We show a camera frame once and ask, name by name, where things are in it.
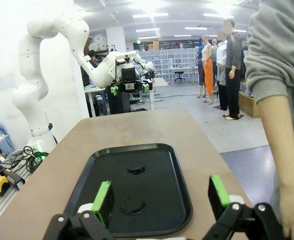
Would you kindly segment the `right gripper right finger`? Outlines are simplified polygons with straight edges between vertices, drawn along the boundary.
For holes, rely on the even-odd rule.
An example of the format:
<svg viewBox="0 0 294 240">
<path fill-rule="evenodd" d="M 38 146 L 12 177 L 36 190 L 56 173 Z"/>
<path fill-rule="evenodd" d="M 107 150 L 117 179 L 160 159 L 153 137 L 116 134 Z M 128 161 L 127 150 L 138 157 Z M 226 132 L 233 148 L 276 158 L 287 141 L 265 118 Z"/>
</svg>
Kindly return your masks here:
<svg viewBox="0 0 294 240">
<path fill-rule="evenodd" d="M 204 240 L 230 240 L 234 233 L 244 233 L 249 240 L 283 240 L 283 228 L 272 207 L 258 203 L 249 207 L 232 197 L 219 175 L 211 175 L 208 184 L 208 198 L 215 217 Z"/>
</svg>

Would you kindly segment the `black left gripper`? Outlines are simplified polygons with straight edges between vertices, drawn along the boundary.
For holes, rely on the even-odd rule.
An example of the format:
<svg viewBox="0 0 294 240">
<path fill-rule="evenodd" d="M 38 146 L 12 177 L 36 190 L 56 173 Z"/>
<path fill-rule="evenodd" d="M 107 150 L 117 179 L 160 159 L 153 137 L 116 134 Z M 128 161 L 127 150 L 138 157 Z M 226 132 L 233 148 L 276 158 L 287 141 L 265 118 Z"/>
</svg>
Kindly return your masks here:
<svg viewBox="0 0 294 240">
<path fill-rule="evenodd" d="M 123 68 L 121 70 L 121 77 L 118 84 L 112 84 L 110 86 L 111 93 L 116 97 L 120 92 L 132 93 L 135 91 L 142 91 L 143 94 L 149 92 L 151 90 L 151 85 L 149 82 L 141 82 L 139 81 L 136 75 L 136 69 L 134 67 L 131 68 Z"/>
</svg>

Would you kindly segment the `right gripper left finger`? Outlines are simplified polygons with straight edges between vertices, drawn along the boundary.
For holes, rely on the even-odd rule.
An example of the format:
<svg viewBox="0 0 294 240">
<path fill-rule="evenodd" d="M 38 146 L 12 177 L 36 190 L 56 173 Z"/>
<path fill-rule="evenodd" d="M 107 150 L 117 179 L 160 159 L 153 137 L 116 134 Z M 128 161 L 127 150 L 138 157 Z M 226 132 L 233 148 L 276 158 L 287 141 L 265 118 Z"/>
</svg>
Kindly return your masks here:
<svg viewBox="0 0 294 240">
<path fill-rule="evenodd" d="M 109 232 L 115 205 L 112 183 L 103 181 L 88 210 L 69 217 L 66 214 L 54 215 L 43 236 L 44 240 L 113 240 Z"/>
</svg>

